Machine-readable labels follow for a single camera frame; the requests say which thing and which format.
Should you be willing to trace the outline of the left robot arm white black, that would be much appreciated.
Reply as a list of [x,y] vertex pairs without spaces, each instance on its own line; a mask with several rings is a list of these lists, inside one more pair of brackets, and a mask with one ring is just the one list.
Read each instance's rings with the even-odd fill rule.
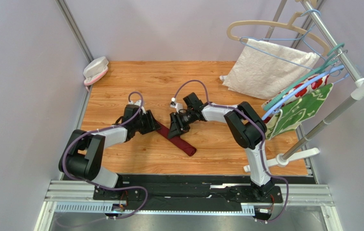
[[102,167],[102,158],[106,148],[130,141],[137,132],[144,135],[160,128],[151,110],[128,104],[120,124],[93,131],[74,130],[60,158],[59,170],[72,180],[94,185],[98,191],[114,193],[114,198],[131,189],[147,194],[142,186],[123,186],[123,177]]

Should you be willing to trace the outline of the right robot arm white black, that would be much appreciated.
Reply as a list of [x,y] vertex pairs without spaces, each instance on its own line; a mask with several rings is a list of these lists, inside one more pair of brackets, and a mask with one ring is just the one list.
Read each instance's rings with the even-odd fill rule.
[[228,125],[236,143],[247,156],[251,170],[251,185],[254,197],[261,199],[273,188],[267,169],[265,154],[266,125],[248,102],[238,105],[203,103],[195,93],[184,97],[186,108],[171,100],[176,112],[170,114],[168,138],[179,137],[190,130],[196,121],[216,121]]

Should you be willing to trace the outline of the dark red cloth napkin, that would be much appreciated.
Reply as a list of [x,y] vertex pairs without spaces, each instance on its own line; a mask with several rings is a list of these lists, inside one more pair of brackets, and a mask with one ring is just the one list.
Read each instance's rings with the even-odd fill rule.
[[158,122],[160,125],[160,129],[157,132],[166,138],[169,142],[171,142],[174,146],[178,149],[182,150],[186,155],[189,157],[193,156],[197,152],[197,148],[188,143],[187,141],[183,140],[180,137],[173,137],[168,138],[169,128],[163,125],[162,123]]

